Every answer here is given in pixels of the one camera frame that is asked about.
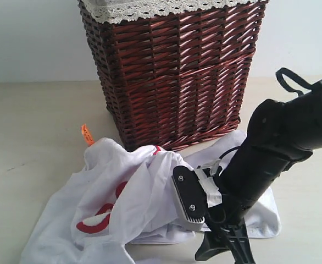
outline wicker basket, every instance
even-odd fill
[[[167,150],[237,128],[268,1],[97,23],[80,1],[98,75],[128,151]]]

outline beige tabletop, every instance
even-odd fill
[[[249,79],[240,129],[246,129],[253,110],[264,99],[294,97],[273,78]],[[120,142],[98,82],[0,84],[0,264],[19,262],[50,196],[84,165],[86,144],[80,134],[84,123],[95,139]],[[322,150],[284,173],[273,190],[283,229],[277,238],[251,240],[257,263],[322,263]],[[137,260],[157,257],[162,263],[191,264],[201,241],[199,234],[178,245],[127,249]],[[233,262],[231,254],[225,253],[205,263]]]

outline woven basket weave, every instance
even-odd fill
[[[235,130],[268,1],[97,23],[80,1],[88,45],[128,151],[180,150]]]

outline white cloth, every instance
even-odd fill
[[[234,7],[237,4],[263,0],[82,0],[86,9],[99,23],[120,23],[138,18],[152,18],[155,15],[180,14],[213,7]]]
[[[244,137],[233,132],[186,159],[193,166],[205,163]],[[194,237],[178,224],[170,179],[175,166],[192,167],[179,154],[159,150],[144,146],[129,153],[111,139],[89,147],[84,169],[50,198],[20,263],[134,264],[126,243],[174,244]],[[280,226],[272,193],[267,195],[247,219],[251,237],[270,237]]]

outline white fabric with red pattern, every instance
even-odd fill
[[[215,160],[244,138],[243,132],[234,131],[207,151],[185,158],[187,163],[180,154],[159,147],[127,152],[111,139],[100,139],[85,151],[84,169],[50,198],[20,263],[134,264],[124,248],[127,243],[175,244],[194,237],[177,222],[173,168]],[[225,158],[229,162],[231,155]],[[266,195],[246,219],[251,237],[271,237],[280,230],[272,193]]]

